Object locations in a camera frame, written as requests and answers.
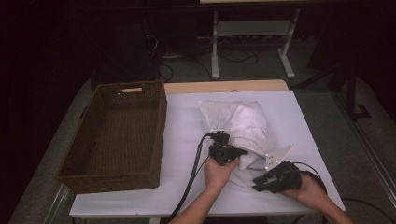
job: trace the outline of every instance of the gray floor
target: gray floor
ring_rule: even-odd
[[[219,58],[220,80],[284,79],[291,86],[312,77],[317,72],[306,68],[316,44],[315,40],[292,42],[288,55],[296,74],[296,78],[293,80],[286,78],[276,53],[278,44],[279,42],[275,41],[265,42],[264,45],[255,47],[230,46],[224,48],[221,53],[224,57]],[[177,55],[177,52],[170,52],[168,57],[173,55]],[[235,61],[235,58],[244,61],[244,63],[231,62]],[[172,75],[170,82],[210,80],[210,53],[202,54],[194,60],[185,60],[184,58],[173,61],[166,60],[164,64],[161,67],[162,75],[164,77]],[[334,94],[326,90],[329,78],[331,77],[325,77],[305,90],[295,91],[320,154],[342,198],[359,199],[371,203],[396,220],[394,201],[389,198],[387,188],[384,188],[386,184],[378,178],[377,170],[383,170],[377,169],[378,164],[375,166],[372,163],[373,154],[368,150],[370,147],[374,149],[375,158],[381,162],[381,167],[385,168],[390,179],[395,181],[396,164],[393,160],[396,158],[394,151],[396,148],[396,138],[394,137],[396,136],[396,125],[377,102],[370,87],[361,80],[358,80],[357,104],[365,105],[372,117],[352,122],[342,108],[345,91]],[[74,102],[70,107],[77,110],[73,115],[76,120],[78,120],[77,116],[81,109],[89,101],[89,97],[87,97],[89,83],[84,88],[81,89],[80,95],[85,97],[79,98],[80,101]],[[56,181],[52,181],[51,184],[45,181],[49,178],[53,179],[57,170],[56,161],[60,160],[67,149],[68,141],[70,141],[72,134],[64,130],[67,128],[73,130],[76,125],[78,125],[77,122],[68,123],[66,121],[61,125],[60,133],[57,132],[55,135],[55,140],[45,156],[47,158],[43,159],[40,164],[10,223],[43,223],[44,220],[46,220],[45,223],[73,223],[72,218],[68,215],[73,195],[70,193],[67,197],[59,199],[55,197],[59,184]],[[65,135],[69,137],[62,143],[56,143],[57,137],[61,138]],[[52,206],[54,198],[63,202],[61,203],[63,206],[58,210]],[[345,201],[345,205],[347,213],[356,223],[391,223],[386,220],[383,214],[366,204]],[[49,210],[55,210],[58,213],[47,216]],[[268,217],[268,220],[271,224],[286,224],[292,223],[295,218],[290,216]],[[78,218],[75,221],[84,223]],[[143,224],[149,223],[149,221],[147,219],[108,219],[88,220],[86,223]],[[321,223],[321,220],[319,215],[311,215],[303,217],[299,223]]]

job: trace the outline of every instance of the person's left hand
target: person's left hand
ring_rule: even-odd
[[[220,166],[215,159],[209,158],[205,164],[205,182],[207,188],[222,190],[230,180],[233,169],[239,164],[239,158]]]

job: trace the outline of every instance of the dark background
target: dark background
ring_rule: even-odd
[[[91,77],[94,83],[158,78],[157,58],[148,53],[145,33],[189,53],[194,53],[197,35],[210,35],[211,12],[148,16],[138,11],[82,10],[91,6],[114,7],[93,0],[0,2],[0,223],[8,222],[85,81]],[[305,8],[294,37],[319,39],[312,67],[325,69],[339,61],[353,64],[396,118],[394,9],[390,1]]]

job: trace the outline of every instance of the human arm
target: human arm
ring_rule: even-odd
[[[353,224],[353,221],[339,208],[309,175],[300,173],[302,185],[299,189],[281,192],[299,203],[318,210],[332,224]]]
[[[205,189],[201,194],[170,223],[203,223],[213,203],[221,194],[221,190],[230,179],[231,171],[239,164],[236,159],[224,166],[220,166],[213,158],[205,164]]]

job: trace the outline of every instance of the brown wicker basket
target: brown wicker basket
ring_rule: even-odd
[[[97,86],[56,178],[75,193],[157,188],[166,107],[161,81]]]

